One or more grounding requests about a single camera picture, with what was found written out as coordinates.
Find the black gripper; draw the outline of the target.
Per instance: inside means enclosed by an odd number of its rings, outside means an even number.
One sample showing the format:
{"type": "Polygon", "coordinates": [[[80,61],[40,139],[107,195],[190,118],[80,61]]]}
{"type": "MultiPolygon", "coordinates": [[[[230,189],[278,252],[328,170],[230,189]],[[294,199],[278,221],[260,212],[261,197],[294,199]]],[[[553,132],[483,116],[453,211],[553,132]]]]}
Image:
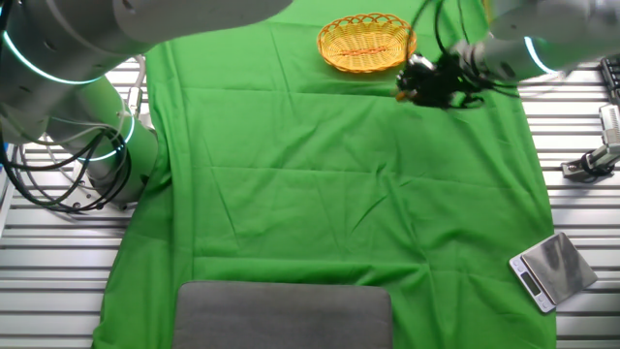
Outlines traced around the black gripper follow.
{"type": "Polygon", "coordinates": [[[429,108],[477,108],[481,90],[469,82],[449,54],[442,54],[423,73],[403,68],[396,76],[396,101],[429,108]]]}

